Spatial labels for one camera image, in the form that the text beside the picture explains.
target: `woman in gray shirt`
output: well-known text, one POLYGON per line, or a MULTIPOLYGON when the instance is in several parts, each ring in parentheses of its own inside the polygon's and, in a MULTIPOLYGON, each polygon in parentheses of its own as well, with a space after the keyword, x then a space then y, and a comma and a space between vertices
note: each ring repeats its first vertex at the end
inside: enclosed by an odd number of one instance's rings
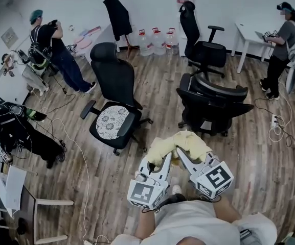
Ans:
POLYGON ((283 2, 277 8, 281 15, 285 15, 286 21, 276 37, 265 37, 266 41, 273 42, 276 46, 269 60, 267 78, 260 80, 263 91, 270 89, 270 92, 266 94, 269 100, 279 99, 278 80, 289 63, 286 43, 289 48, 295 44, 295 9, 287 2, 283 2))

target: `yellow cloth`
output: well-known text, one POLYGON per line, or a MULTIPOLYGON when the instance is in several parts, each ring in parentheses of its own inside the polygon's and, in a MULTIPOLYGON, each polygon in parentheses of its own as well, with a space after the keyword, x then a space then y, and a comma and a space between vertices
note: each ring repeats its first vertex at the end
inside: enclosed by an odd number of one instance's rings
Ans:
POLYGON ((169 152, 172 152, 174 158, 178 158, 177 146, 189 152, 192 160, 200 159, 202 162, 205 162, 207 152, 211 151, 211 148, 195 133, 180 131, 164 140, 155 138, 145 158, 155 166, 161 166, 162 158, 169 152))

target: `water bottle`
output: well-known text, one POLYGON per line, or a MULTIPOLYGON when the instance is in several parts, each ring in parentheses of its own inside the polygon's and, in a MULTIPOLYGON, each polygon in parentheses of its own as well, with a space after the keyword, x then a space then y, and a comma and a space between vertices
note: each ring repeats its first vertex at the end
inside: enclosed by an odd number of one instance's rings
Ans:
POLYGON ((138 45, 141 51, 141 56, 148 56, 153 54, 153 44, 145 34, 145 30, 139 30, 138 45))
POLYGON ((177 55, 179 53, 178 40, 174 31, 175 28, 169 28, 166 37, 166 48, 169 55, 177 55))
POLYGON ((164 55, 166 53, 166 40, 157 27, 153 28, 152 30, 152 43, 154 46, 154 53, 157 55, 164 55))

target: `pink object on table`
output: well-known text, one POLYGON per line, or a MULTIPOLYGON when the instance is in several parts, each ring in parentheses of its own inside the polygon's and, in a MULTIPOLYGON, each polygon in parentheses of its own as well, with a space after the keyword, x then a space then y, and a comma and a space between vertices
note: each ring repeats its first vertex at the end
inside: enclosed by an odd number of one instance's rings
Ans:
POLYGON ((92 44, 92 42, 93 42, 93 41, 90 40, 90 39, 84 39, 84 40, 82 40, 80 43, 78 43, 78 47, 79 47, 80 49, 84 49, 84 48, 90 46, 90 45, 92 44))
POLYGON ((81 42, 83 39, 84 39, 83 36, 79 36, 79 37, 77 37, 77 38, 74 40, 74 43, 79 43, 79 42, 81 42))

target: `white pants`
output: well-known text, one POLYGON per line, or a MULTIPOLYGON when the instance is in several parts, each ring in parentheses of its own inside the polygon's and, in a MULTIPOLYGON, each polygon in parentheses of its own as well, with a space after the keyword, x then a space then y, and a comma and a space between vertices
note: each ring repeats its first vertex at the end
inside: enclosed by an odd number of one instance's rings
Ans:
POLYGON ((45 91, 46 85, 43 83, 42 78, 37 76, 29 67, 26 67, 22 73, 22 77, 25 79, 27 84, 29 84, 34 89, 39 91, 45 91))

